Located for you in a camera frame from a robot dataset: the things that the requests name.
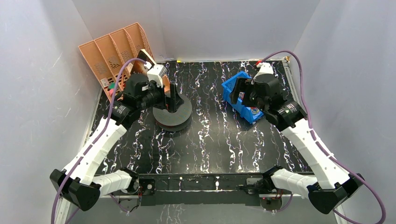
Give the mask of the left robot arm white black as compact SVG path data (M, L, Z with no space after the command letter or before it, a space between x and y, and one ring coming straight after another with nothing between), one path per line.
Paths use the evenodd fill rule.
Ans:
M179 131L190 122L192 104L177 91L175 84L170 84L167 91L163 84L144 74L132 74L80 153L62 170L55 169L50 174L57 193L82 211L91 209L101 196L119 190L138 193L141 186L136 172L121 168L97 176L96 171L114 144L147 109L153 110L163 129Z

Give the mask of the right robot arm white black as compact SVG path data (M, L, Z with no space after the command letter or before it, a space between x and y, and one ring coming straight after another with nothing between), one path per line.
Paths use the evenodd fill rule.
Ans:
M319 140L312 138L313 129L309 128L306 112L296 101L283 96L274 75L236 78L230 93L232 103L238 102L240 93L243 93L242 105L262 111L265 119L292 142L314 173L314 176L300 175L274 166L263 173L261 180L243 189L264 189L269 193L285 189L308 198L319 212L328 214L360 188L361 177L333 162L323 152L324 146L319 146Z

